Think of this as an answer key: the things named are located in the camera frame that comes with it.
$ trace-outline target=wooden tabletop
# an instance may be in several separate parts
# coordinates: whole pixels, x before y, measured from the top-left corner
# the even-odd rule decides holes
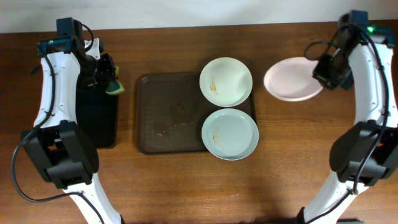
[[[398,30],[398,21],[380,23]],[[301,57],[312,39],[327,38],[335,27],[336,23],[303,23],[95,30],[120,67],[126,89],[119,99],[116,147],[98,151],[102,186],[126,223],[239,223],[295,217],[326,181],[331,145],[353,125],[354,91],[323,90],[310,100],[289,103],[271,96],[262,78],[273,64]],[[32,127],[40,104],[42,75],[29,75],[39,63],[35,44],[51,37],[55,33],[0,35],[0,223],[85,223],[70,198],[30,203],[11,182],[11,154],[21,131]],[[233,162],[210,153],[140,154],[135,137],[137,79],[147,73],[200,71],[218,57],[236,58],[252,72],[260,132],[257,149]],[[396,74],[396,56],[393,66]],[[33,198],[62,192],[41,179],[23,151],[16,171],[21,187]],[[395,223],[397,184],[397,174],[379,181],[342,218]]]

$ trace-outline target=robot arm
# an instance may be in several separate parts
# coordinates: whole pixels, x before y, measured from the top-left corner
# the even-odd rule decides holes
[[[353,11],[349,17],[350,22],[355,21],[358,16],[363,17],[364,13]],[[384,132],[385,137],[366,163],[358,183],[358,192],[350,193],[359,164],[382,126],[386,96],[372,47],[365,43],[355,44],[350,38],[339,38],[341,48],[333,58],[326,55],[320,59],[314,69],[314,78],[329,89],[337,86],[348,89],[354,81],[356,99],[354,127],[334,143],[330,153],[332,171],[320,193],[300,211],[298,221],[301,223],[336,223],[360,193],[373,186],[379,179],[388,178],[398,165],[396,158],[398,150],[395,150],[398,142],[394,139],[397,134],[398,111],[391,77],[393,52],[392,43],[386,42],[386,38],[375,45],[389,89],[389,114],[386,124],[388,130]]]
[[[81,27],[82,24],[72,18],[59,19],[58,37],[43,40],[38,45],[44,81],[34,126],[41,123],[50,111],[53,88],[54,104],[51,117],[24,144],[24,148],[46,182],[53,182],[65,193],[80,192],[84,195],[85,199],[78,195],[71,195],[71,198],[88,223],[97,224],[101,220],[85,200],[95,207],[104,223],[124,223],[100,184],[98,153],[77,126],[75,113],[76,88],[90,91],[95,85],[107,86],[116,82],[116,67],[111,56],[100,55],[103,44],[99,39],[92,38],[90,42],[83,39]],[[55,73],[55,86],[49,66]]]

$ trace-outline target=plastic tray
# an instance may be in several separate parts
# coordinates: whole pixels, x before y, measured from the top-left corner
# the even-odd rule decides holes
[[[201,127],[213,112],[199,87],[197,72],[161,73],[142,77],[137,85],[137,147],[143,154],[207,151]],[[233,108],[256,122],[252,93]]]

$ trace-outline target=green sponge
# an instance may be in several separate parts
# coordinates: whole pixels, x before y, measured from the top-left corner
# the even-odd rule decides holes
[[[118,75],[118,73],[119,73],[119,67],[116,67],[116,75]],[[123,84],[118,79],[110,81],[108,86],[106,87],[105,92],[109,95],[118,95],[124,92]]]

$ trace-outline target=white plate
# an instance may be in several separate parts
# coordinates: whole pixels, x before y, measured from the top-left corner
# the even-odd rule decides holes
[[[201,129],[201,138],[213,155],[234,161],[254,151],[259,142],[259,130],[249,115],[228,108],[207,117]]]
[[[304,57],[280,61],[268,69],[264,86],[268,92],[284,101],[303,101],[316,96],[323,87],[312,78],[317,61]]]
[[[200,90],[208,101],[230,107],[242,103],[249,95],[253,80],[249,69],[234,58],[218,58],[201,71]]]

